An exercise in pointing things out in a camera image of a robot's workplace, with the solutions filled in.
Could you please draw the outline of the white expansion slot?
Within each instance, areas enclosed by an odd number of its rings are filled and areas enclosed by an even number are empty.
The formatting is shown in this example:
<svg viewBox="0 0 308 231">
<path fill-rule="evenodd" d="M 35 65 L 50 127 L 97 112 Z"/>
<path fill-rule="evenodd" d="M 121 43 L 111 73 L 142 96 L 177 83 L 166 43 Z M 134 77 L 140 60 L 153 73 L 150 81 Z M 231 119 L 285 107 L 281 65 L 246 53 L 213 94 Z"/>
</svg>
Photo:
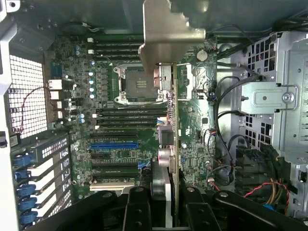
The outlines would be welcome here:
<svg viewBox="0 0 308 231">
<path fill-rule="evenodd" d="M 123 191 L 127 187 L 132 187 L 134 184 L 128 183 L 125 184 L 123 182 L 115 182 L 115 183 L 97 183 L 90 185 L 91 192 L 98 192 L 98 191 Z"/>
</svg>

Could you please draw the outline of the black expansion slot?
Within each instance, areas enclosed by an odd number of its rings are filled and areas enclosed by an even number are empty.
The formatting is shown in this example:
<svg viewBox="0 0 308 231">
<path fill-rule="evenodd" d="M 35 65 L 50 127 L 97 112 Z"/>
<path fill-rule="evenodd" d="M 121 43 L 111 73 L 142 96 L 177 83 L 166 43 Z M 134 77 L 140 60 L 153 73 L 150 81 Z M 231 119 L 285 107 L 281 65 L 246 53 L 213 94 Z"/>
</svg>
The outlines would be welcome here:
<svg viewBox="0 0 308 231">
<path fill-rule="evenodd" d="M 95 179 L 130 179 L 137 178 L 138 173 L 93 173 Z"/>
<path fill-rule="evenodd" d="M 112 169 L 120 169 L 120 168 L 129 168 L 129 169 L 138 169 L 138 166 L 135 164 L 95 164 L 92 165 L 92 169 L 103 169 L 103 168 L 112 168 Z"/>
</svg>

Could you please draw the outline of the blue expansion slot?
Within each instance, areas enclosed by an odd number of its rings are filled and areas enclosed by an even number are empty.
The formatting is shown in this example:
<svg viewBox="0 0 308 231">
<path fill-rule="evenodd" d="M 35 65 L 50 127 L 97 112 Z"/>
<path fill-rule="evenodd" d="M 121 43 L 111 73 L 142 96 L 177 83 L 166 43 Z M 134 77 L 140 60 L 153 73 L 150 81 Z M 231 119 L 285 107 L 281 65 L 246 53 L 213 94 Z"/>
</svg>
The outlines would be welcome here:
<svg viewBox="0 0 308 231">
<path fill-rule="evenodd" d="M 100 142 L 90 145 L 90 148 L 93 150 L 136 149 L 139 147 L 140 144 L 138 142 Z"/>
</svg>

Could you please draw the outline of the black RAM slot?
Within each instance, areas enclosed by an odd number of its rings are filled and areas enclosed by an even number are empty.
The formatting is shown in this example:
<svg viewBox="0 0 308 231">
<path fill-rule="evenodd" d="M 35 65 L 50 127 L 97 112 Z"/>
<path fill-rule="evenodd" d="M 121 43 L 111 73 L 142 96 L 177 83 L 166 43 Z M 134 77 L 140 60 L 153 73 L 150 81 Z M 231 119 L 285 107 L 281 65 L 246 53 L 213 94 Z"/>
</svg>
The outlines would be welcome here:
<svg viewBox="0 0 308 231">
<path fill-rule="evenodd" d="M 124 124 L 124 125 L 95 125 L 95 129 L 112 129 L 112 128 L 154 128 L 156 124 Z"/>
<path fill-rule="evenodd" d="M 96 124 L 97 125 L 119 125 L 119 124 L 155 124 L 155 120 L 128 120 L 128 121 L 111 121 L 111 120 L 97 120 Z"/>
<path fill-rule="evenodd" d="M 135 109 L 97 109 L 97 114 L 114 114 L 114 113 L 165 113 L 167 112 L 166 108 L 135 108 Z"/>
<path fill-rule="evenodd" d="M 97 37 L 96 38 L 98 41 L 136 41 L 136 42 L 142 42 L 143 38 L 141 37 L 136 37 L 136 36 L 114 36 L 114 37 L 108 37 L 108 36 L 103 36 L 103 37 Z"/>
<path fill-rule="evenodd" d="M 94 59 L 102 60 L 102 59 L 110 59 L 111 61 L 140 61 L 140 58 L 138 56 L 94 56 Z"/>
<path fill-rule="evenodd" d="M 102 55 L 138 55 L 137 50 L 96 50 L 95 54 Z"/>
<path fill-rule="evenodd" d="M 137 49 L 139 48 L 140 44 L 129 44 L 129 43 L 114 43 L 114 44 L 107 44 L 107 43 L 97 43 L 95 45 L 99 48 L 106 48 L 106 49 Z"/>
<path fill-rule="evenodd" d="M 118 120 L 118 119 L 155 119 L 164 115 L 100 115 L 96 119 Z"/>
</svg>

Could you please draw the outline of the blue slot clip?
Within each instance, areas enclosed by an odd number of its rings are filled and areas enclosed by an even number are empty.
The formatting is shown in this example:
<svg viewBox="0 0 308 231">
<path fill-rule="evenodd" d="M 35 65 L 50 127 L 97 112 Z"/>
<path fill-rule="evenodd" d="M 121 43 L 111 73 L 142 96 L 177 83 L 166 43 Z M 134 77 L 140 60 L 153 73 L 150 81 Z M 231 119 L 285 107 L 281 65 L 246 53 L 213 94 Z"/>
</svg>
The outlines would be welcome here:
<svg viewBox="0 0 308 231">
<path fill-rule="evenodd" d="M 23 215 L 20 216 L 19 221 L 21 225 L 26 225 L 33 223 L 38 216 L 37 211 L 28 211 L 25 212 Z"/>
<path fill-rule="evenodd" d="M 16 194 L 18 197 L 30 196 L 35 193 L 35 190 L 36 190 L 35 184 L 21 185 L 17 188 Z"/>
<path fill-rule="evenodd" d="M 18 204 L 19 211 L 26 211 L 32 209 L 36 206 L 37 198 L 36 197 L 29 197 L 25 198 Z"/>
<path fill-rule="evenodd" d="M 26 167 L 33 162 L 34 162 L 34 156 L 31 154 L 15 156 L 12 160 L 14 167 Z"/>
<path fill-rule="evenodd" d="M 14 178 L 16 182 L 28 180 L 29 178 L 31 178 L 31 171 L 28 171 L 27 169 L 21 169 L 19 171 L 16 171 L 14 173 Z"/>
</svg>

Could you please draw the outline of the green motherboard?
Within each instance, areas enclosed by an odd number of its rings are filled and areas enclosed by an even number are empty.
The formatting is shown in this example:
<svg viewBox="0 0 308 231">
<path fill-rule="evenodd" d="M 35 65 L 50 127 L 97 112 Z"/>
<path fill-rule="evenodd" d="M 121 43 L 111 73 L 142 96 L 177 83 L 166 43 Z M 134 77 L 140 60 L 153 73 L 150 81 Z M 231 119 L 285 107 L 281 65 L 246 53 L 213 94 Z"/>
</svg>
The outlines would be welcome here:
<svg viewBox="0 0 308 231">
<path fill-rule="evenodd" d="M 141 35 L 103 35 L 136 36 Z M 90 185 L 97 183 L 132 183 L 136 186 L 148 186 L 151 163 L 157 161 L 158 125 L 163 117 L 155 119 L 118 119 L 155 120 L 154 128 L 108 128 L 95 129 L 96 119 L 100 115 L 166 115 L 165 113 L 114 113 L 97 114 L 97 109 L 135 109 L 166 108 L 167 103 L 143 106 L 125 106 L 114 101 L 117 96 L 117 77 L 113 68 L 122 64 L 142 64 L 141 61 L 97 60 L 96 50 L 137 50 L 99 48 L 97 43 L 142 44 L 136 41 L 98 41 L 91 36 L 60 36 L 49 48 L 45 58 L 50 62 L 51 78 L 48 82 L 55 124 L 63 127 L 70 135 L 71 185 L 76 201 L 95 192 Z M 179 101 L 180 136 L 180 177 L 187 184 L 204 186 L 208 174 L 214 166 L 215 154 L 215 115 L 213 112 L 217 97 L 216 86 L 216 39 L 194 45 L 188 49 L 179 64 L 192 64 L 193 91 L 190 101 Z M 205 50 L 208 58 L 200 62 L 196 58 L 199 50 Z M 105 55 L 138 56 L 138 55 Z M 93 150 L 92 143 L 100 142 L 138 142 L 136 149 Z M 92 169 L 95 164 L 135 164 L 138 169 L 103 168 Z M 130 179 L 95 179 L 93 173 L 138 173 Z"/>
</svg>

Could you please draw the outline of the CPU socket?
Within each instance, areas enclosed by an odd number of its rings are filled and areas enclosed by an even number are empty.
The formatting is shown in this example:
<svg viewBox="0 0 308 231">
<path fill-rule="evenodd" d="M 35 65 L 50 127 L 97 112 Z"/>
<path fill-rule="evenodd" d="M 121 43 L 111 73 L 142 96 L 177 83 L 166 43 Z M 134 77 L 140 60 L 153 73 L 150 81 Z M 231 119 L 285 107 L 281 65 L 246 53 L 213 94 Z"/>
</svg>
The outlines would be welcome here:
<svg viewBox="0 0 308 231">
<path fill-rule="evenodd" d="M 117 77 L 116 103 L 143 106 L 165 103 L 164 92 L 154 86 L 154 77 L 144 71 L 142 64 L 122 64 L 113 68 Z"/>
</svg>

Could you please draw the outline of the silver coin battery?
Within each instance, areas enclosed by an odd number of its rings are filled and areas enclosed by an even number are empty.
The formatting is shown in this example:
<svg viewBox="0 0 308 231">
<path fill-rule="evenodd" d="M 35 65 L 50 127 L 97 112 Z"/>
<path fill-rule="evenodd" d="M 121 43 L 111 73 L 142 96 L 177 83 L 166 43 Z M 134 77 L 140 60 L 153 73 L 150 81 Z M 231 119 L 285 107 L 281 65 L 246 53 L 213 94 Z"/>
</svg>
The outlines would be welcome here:
<svg viewBox="0 0 308 231">
<path fill-rule="evenodd" d="M 208 53 L 205 50 L 199 50 L 196 54 L 196 58 L 200 62 L 204 62 L 208 58 Z"/>
</svg>

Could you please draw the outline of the open dark grey PC case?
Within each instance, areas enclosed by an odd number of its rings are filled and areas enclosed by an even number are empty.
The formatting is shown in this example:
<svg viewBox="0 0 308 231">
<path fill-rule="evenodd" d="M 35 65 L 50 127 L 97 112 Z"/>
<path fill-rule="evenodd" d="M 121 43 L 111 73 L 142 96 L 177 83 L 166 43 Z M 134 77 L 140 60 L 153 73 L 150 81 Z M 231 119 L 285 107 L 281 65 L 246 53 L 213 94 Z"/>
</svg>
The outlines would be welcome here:
<svg viewBox="0 0 308 231">
<path fill-rule="evenodd" d="M 259 149 L 251 145 L 246 113 L 240 108 L 243 85 L 264 79 L 247 65 L 249 48 L 274 33 L 308 34 L 308 0 L 169 1 L 172 12 L 183 14 L 192 28 L 205 30 L 205 40 L 197 45 L 216 39 L 215 154 L 206 185 L 187 184 L 180 177 L 178 225 L 172 230 L 152 226 L 152 231 L 190 231 L 186 187 L 201 193 L 231 191 L 308 226 L 308 217 L 287 214 L 295 191 L 290 163 L 269 144 Z M 60 36 L 141 35 L 144 39 L 144 2 L 0 0 L 0 231 L 24 231 L 81 201 L 73 197 L 70 135 L 55 124 L 45 54 Z M 14 167 L 13 158 L 25 154 L 33 155 L 34 162 Z M 31 171 L 31 178 L 16 182 L 14 173 L 21 169 Z M 148 190 L 151 211 L 150 181 L 151 170 L 148 186 L 132 187 Z M 17 188 L 26 184 L 35 184 L 35 193 L 18 197 Z M 132 187 L 112 192 L 120 196 Z M 19 211 L 19 202 L 29 197 L 37 198 L 36 206 Z M 28 211 L 37 211 L 38 216 L 33 223 L 21 225 L 19 218 Z"/>
</svg>

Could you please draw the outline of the metal disk bay cage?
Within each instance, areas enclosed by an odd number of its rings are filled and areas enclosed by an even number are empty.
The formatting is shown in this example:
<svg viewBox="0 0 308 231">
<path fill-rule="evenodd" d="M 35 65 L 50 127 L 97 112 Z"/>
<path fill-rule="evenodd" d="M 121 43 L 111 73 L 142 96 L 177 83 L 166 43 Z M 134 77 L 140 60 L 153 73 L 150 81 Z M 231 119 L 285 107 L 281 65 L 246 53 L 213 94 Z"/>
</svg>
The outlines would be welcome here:
<svg viewBox="0 0 308 231">
<path fill-rule="evenodd" d="M 248 50 L 248 67 L 264 77 L 242 87 L 246 135 L 259 149 L 271 145 L 290 163 L 287 214 L 308 217 L 308 34 L 280 32 Z"/>
</svg>

